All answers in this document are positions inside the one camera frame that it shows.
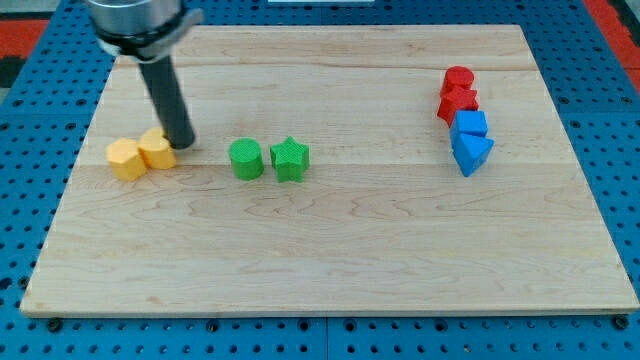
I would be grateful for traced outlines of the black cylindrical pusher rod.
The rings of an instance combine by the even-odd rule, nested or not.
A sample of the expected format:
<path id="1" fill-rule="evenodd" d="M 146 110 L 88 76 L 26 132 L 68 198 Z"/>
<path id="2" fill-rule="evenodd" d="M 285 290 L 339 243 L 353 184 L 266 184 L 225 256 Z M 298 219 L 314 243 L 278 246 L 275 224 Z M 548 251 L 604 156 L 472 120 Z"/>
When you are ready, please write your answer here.
<path id="1" fill-rule="evenodd" d="M 170 146 L 174 149 L 190 147 L 195 142 L 195 132 L 171 56 L 140 63 L 139 69 Z"/>

